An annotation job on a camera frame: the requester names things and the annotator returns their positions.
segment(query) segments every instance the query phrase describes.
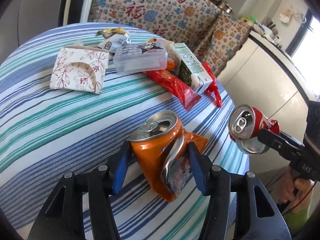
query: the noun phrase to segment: pot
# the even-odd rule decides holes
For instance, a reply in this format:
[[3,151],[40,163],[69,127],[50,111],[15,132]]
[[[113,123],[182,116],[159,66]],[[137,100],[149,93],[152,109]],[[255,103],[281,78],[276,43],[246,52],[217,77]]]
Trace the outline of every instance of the pot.
[[222,0],[219,1],[219,3],[217,4],[217,7],[225,11],[227,14],[233,13],[229,4],[226,2],[223,2]]

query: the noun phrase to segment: black cable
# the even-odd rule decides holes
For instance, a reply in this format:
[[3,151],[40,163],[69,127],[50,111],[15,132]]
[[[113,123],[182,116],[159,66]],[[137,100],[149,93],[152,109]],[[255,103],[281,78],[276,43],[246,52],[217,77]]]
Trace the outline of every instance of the black cable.
[[308,191],[308,193],[303,197],[303,199],[299,201],[298,204],[296,204],[293,208],[290,208],[287,212],[283,213],[282,216],[288,214],[289,212],[291,212],[292,210],[294,210],[297,206],[299,206],[299,205],[302,203],[302,201],[304,201],[304,200],[306,199],[306,197],[310,194],[310,192],[311,192],[311,191],[313,190],[313,188],[316,186],[317,182],[318,182],[318,181],[316,181],[316,182],[313,184],[313,186],[311,187],[311,189],[310,189],[310,190]]

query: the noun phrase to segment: silver screw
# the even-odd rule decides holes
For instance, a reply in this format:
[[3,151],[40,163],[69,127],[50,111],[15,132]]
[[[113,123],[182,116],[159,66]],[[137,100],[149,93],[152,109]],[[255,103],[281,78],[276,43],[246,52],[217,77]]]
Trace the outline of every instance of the silver screw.
[[71,177],[72,177],[72,172],[71,172],[71,171],[67,171],[67,172],[64,174],[64,177],[65,177],[66,179],[71,178]]
[[100,166],[98,167],[98,170],[99,170],[99,171],[105,171],[107,168],[108,168],[107,165],[102,164],[102,165],[100,165]]
[[221,167],[219,165],[213,165],[211,169],[213,171],[221,171]]
[[254,178],[256,175],[255,175],[252,171],[248,171],[248,172],[247,172],[247,176],[248,176],[249,178]]

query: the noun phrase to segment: green sleeve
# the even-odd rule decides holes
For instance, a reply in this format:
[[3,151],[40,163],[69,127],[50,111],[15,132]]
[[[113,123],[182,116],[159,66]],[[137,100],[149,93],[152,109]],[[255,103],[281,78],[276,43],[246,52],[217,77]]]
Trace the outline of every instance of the green sleeve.
[[310,205],[308,206],[308,208],[300,211],[297,214],[291,214],[289,212],[288,214],[285,214],[283,216],[284,221],[287,223],[287,226],[292,235],[299,231],[302,228],[302,226],[307,222],[309,218],[309,209]]

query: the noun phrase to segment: red soda can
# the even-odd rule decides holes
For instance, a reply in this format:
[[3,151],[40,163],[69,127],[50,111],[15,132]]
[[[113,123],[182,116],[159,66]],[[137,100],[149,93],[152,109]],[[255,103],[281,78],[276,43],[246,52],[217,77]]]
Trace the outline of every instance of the red soda can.
[[269,149],[257,139],[258,132],[262,128],[280,134],[278,121],[268,119],[255,107],[239,105],[230,114],[228,120],[230,138],[244,153],[256,155]]

